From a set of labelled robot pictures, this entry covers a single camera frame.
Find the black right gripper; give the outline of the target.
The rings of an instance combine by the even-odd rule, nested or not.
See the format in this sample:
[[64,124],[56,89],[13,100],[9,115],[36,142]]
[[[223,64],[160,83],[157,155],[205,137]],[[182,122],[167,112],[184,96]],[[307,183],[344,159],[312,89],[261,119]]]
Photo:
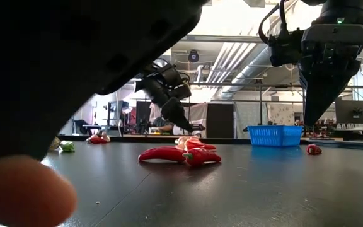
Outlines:
[[363,25],[319,24],[305,30],[298,62],[306,90],[304,125],[314,125],[358,72],[362,49]]

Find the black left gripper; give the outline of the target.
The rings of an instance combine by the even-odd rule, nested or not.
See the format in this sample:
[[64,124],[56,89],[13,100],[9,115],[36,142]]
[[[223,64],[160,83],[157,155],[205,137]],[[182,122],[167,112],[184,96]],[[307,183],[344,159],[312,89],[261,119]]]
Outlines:
[[140,80],[135,82],[136,93],[143,91],[152,103],[161,107],[161,114],[166,120],[188,132],[193,131],[179,101],[192,95],[189,75],[179,72],[175,64],[165,62],[160,66],[152,62],[137,77]]

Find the red chili pepper toy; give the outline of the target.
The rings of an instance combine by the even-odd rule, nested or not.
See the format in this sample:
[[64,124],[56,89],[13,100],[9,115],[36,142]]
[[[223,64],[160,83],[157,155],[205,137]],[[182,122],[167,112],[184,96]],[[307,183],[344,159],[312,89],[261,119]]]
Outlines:
[[203,148],[208,151],[215,151],[216,147],[212,144],[206,144],[201,142],[199,139],[190,138],[185,141],[185,148],[187,150],[193,149],[193,148]]
[[139,155],[138,160],[146,161],[159,159],[182,163],[185,161],[185,157],[183,156],[184,153],[184,150],[174,146],[161,146],[147,149],[145,152]]
[[215,152],[204,148],[192,148],[182,156],[191,167],[200,167],[205,163],[220,163],[222,160]]
[[306,148],[306,152],[308,155],[319,155],[322,153],[322,150],[316,144],[309,144]]

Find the person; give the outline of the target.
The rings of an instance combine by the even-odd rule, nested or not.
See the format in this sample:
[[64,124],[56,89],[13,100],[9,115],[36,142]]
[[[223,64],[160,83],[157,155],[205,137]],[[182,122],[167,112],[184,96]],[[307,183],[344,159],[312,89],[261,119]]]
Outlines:
[[163,117],[155,118],[152,125],[157,127],[163,134],[182,135],[183,132],[181,128]]

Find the black computer monitor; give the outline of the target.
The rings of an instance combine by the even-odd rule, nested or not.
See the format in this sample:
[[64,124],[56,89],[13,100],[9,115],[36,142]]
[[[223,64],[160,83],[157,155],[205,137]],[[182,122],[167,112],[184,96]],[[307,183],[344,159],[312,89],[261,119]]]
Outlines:
[[336,101],[335,113],[338,124],[363,124],[363,101]]

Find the black backdrop panel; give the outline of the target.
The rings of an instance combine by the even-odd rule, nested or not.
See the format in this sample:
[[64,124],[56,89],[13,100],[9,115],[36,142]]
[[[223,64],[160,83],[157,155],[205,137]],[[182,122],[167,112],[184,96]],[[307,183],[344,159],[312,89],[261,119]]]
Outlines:
[[233,104],[210,103],[207,106],[206,136],[207,138],[234,138],[234,106]]

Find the white floral curtain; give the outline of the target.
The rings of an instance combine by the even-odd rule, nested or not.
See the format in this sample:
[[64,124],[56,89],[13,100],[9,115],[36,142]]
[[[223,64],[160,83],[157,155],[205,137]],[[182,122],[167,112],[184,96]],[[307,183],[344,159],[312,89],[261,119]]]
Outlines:
[[277,125],[294,125],[294,107],[288,104],[267,104],[268,120]]

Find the blue plastic basket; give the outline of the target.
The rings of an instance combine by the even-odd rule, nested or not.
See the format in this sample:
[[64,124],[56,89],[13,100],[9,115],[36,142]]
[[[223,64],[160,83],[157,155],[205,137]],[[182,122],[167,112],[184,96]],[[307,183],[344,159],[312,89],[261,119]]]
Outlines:
[[247,127],[255,146],[289,147],[300,144],[303,127],[293,125],[254,125]]

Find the grey patterned curtain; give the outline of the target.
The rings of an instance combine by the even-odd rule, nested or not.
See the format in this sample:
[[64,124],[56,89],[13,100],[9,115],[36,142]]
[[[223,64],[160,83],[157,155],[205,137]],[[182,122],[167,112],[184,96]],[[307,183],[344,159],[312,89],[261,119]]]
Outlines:
[[238,102],[236,107],[236,136],[238,139],[249,139],[249,132],[243,130],[250,125],[268,122],[266,103],[246,103]]

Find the blurred black object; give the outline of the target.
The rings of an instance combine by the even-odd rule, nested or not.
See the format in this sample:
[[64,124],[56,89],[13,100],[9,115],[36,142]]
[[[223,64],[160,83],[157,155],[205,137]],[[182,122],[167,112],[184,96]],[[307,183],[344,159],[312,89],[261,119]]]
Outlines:
[[93,95],[191,32],[207,0],[0,0],[0,158],[41,160]]

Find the blurred orange round object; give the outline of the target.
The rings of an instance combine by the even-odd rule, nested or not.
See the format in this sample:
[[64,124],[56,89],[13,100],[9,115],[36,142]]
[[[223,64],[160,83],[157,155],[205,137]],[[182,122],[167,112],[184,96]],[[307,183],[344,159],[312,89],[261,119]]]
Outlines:
[[0,159],[0,224],[54,227],[76,210],[72,184],[28,156]]

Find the silver ventilation duct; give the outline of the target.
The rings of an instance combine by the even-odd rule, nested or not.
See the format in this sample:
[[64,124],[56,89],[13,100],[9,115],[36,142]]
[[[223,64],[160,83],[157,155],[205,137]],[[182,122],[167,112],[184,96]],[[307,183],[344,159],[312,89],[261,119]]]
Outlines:
[[233,78],[231,85],[224,86],[219,94],[219,98],[223,100],[232,99],[234,94],[241,90],[244,85],[253,81],[258,75],[271,67],[270,54],[267,45],[258,45],[257,53],[254,58],[242,68],[242,70]]

